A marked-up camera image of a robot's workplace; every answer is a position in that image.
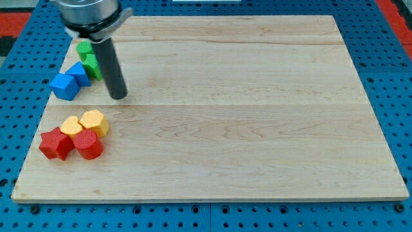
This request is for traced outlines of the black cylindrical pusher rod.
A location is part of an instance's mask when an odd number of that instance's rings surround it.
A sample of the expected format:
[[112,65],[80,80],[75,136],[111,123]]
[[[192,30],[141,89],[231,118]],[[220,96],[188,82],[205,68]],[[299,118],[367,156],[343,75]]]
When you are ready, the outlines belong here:
[[100,43],[92,43],[91,46],[109,96],[115,100],[125,98],[128,90],[112,39],[106,39]]

